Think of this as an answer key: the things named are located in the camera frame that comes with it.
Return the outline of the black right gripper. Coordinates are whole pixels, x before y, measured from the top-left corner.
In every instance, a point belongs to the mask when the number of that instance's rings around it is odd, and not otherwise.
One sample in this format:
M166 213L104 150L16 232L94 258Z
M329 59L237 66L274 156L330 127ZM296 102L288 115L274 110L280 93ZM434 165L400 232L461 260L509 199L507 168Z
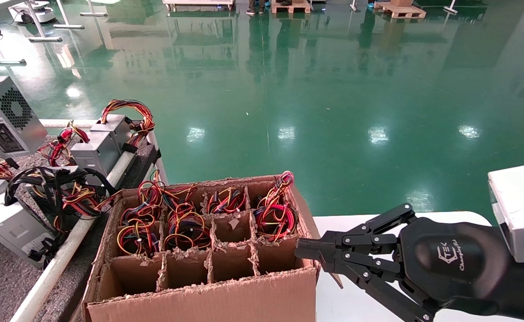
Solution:
M403 224L408 225L399 237L387 233ZM371 256L332 256L336 250L390 254L398 243L404 269L399 287L414 301L383 279L397 280L397 263ZM498 228L417 219L409 203L346 232L327 230L318 239L300 238L295 256L321 257L325 272L344 275L404 322L432 322L435 312L422 305L436 310L498 312L497 288L513 263Z

